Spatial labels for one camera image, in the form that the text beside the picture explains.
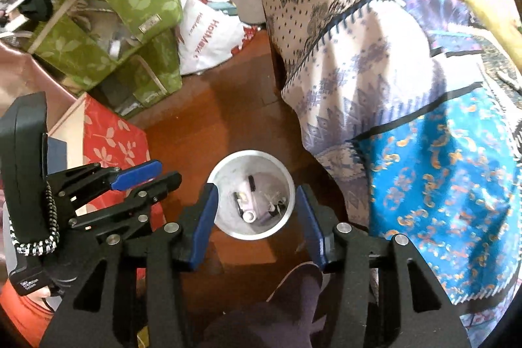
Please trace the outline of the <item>white trash bucket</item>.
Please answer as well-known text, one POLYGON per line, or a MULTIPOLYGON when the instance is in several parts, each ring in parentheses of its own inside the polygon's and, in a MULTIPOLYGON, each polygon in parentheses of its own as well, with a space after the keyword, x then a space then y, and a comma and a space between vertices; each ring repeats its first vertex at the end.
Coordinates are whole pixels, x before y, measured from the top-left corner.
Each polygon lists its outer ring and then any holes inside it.
POLYGON ((216 226, 245 241, 271 237, 290 219, 294 180, 284 164, 265 152, 242 150, 221 160, 208 178, 219 191, 216 226))

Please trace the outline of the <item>red floral box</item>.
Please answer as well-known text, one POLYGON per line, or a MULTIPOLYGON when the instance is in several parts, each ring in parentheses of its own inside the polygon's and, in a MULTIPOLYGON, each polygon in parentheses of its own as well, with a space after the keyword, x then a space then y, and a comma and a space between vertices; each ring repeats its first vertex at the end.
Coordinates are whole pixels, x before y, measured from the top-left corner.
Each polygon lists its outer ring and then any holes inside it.
POLYGON ((66 110, 50 136, 66 143, 68 169, 98 162, 126 170, 150 160, 146 133, 87 94, 66 110))

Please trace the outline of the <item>green leaf pattern bag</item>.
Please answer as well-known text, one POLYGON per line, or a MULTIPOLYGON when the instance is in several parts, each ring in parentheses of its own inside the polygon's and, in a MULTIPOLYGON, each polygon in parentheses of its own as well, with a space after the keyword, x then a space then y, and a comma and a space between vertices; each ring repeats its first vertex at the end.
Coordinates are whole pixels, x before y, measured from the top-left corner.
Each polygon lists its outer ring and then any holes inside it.
POLYGON ((181 88, 180 0, 53 0, 53 7, 27 51, 59 71, 69 91, 97 88, 126 116, 181 88))

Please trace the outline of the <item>patchwork patterned bedsheet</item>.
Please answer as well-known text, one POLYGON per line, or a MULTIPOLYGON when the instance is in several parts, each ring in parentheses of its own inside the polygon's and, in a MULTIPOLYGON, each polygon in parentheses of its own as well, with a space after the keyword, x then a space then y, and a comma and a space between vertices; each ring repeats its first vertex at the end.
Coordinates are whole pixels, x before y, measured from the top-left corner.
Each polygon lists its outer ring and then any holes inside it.
POLYGON ((521 273, 518 110, 508 65, 459 0, 260 0, 302 144, 374 236, 406 235, 474 347, 521 273))

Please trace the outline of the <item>white plastic shopping bag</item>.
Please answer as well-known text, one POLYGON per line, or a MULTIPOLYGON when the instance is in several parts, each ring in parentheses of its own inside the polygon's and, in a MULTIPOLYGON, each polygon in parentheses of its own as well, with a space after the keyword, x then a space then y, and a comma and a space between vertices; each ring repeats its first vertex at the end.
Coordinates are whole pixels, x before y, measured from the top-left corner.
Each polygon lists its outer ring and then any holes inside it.
POLYGON ((197 74, 237 55, 257 34, 256 26, 213 9, 205 0, 187 0, 176 28, 180 74, 197 74))

